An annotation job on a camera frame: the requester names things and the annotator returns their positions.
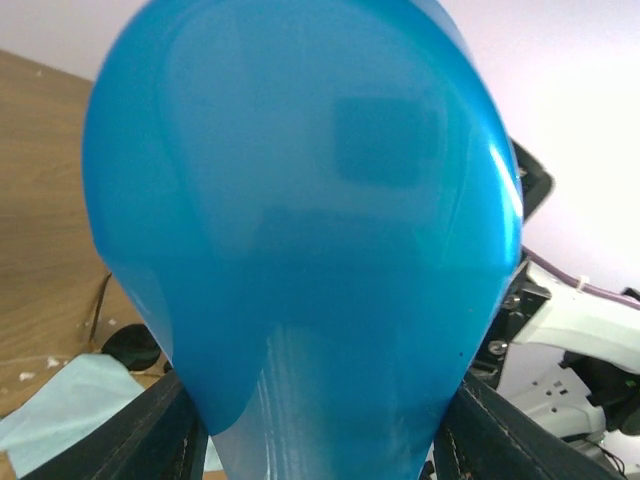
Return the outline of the light blue cleaning cloth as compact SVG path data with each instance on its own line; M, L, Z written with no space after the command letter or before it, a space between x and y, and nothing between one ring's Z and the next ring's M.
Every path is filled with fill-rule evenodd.
M1 451L26 476L102 426L145 390L108 355L82 354L1 421Z

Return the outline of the black round sunglasses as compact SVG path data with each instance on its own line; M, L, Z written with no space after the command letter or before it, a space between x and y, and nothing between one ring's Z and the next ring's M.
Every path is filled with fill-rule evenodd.
M111 272L102 280L86 324L87 349L109 355L134 376L156 379L172 369L140 314Z

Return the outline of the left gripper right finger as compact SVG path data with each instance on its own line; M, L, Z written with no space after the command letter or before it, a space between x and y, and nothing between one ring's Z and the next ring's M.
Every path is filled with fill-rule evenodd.
M576 451L475 377L457 390L434 440L443 480L589 480L621 476Z

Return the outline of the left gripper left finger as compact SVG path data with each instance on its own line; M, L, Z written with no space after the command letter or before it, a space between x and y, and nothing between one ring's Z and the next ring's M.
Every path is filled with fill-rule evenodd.
M206 428L171 370L28 479L201 479Z

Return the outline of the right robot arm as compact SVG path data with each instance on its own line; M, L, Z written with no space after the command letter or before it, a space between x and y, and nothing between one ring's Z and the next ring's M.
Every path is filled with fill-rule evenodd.
M638 478L638 463L604 445L608 433L639 434L638 290L596 287L524 248L473 372L497 388L509 347L526 344L564 354L510 402L618 478Z

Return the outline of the blue translucent glasses case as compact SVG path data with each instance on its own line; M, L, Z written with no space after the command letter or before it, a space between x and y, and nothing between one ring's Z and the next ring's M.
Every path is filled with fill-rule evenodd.
M231 479L415 479L518 264L436 1L151 1L93 86L96 249Z

